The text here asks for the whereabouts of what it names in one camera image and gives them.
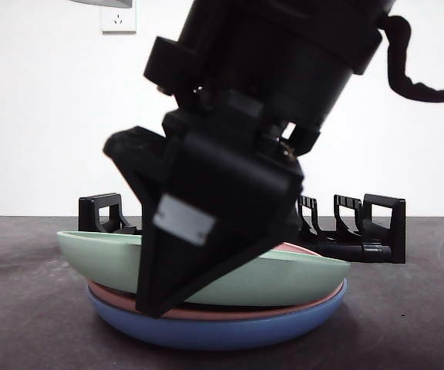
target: green bowl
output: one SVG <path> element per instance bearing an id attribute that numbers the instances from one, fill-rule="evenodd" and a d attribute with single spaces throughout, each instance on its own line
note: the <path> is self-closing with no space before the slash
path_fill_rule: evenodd
<path id="1" fill-rule="evenodd" d="M 140 236 L 82 231 L 57 234 L 62 254 L 82 276 L 109 288 L 136 293 Z M 303 304 L 336 289 L 349 268 L 350 263 L 345 261 L 271 250 L 207 285 L 186 302 L 227 306 Z"/>

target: power socket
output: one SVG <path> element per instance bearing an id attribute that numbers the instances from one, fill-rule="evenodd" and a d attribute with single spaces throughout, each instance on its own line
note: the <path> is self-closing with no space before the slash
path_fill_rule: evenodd
<path id="1" fill-rule="evenodd" d="M 136 0 L 131 8 L 101 7 L 100 24 L 104 34 L 136 33 Z"/>

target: black mechanical arm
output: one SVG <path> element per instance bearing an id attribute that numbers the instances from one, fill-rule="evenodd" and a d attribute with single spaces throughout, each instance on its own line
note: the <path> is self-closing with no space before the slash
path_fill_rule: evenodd
<path id="1" fill-rule="evenodd" d="M 135 127 L 104 148 L 142 204 L 138 310 L 160 316 L 295 233 L 298 157 L 365 71 L 378 29 L 399 40 L 395 91 L 438 93 L 405 81 L 410 34 L 388 17 L 394 1 L 195 0 L 179 41 L 156 40 L 145 77 L 179 109 L 165 137 Z"/>

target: table surface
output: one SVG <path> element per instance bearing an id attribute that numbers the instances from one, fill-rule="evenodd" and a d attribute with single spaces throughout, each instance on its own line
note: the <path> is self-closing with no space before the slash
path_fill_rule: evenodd
<path id="1" fill-rule="evenodd" d="M 444 369 L 444 218 L 408 219 L 407 264 L 353 264 L 320 328 L 233 352 L 161 348 L 108 326 L 59 252 L 55 232 L 75 229 L 72 217 L 0 217 L 0 369 Z"/>

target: stacked plates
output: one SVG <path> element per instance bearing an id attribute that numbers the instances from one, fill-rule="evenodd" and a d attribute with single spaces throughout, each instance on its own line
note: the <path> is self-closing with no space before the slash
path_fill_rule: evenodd
<path id="1" fill-rule="evenodd" d="M 64 231 L 58 239 L 65 258 L 88 280 L 89 299 L 105 321 L 171 348 L 236 350 L 303 335 L 338 308 L 350 268 L 282 244 L 189 297 L 189 307 L 153 319 L 134 309 L 141 237 Z"/>

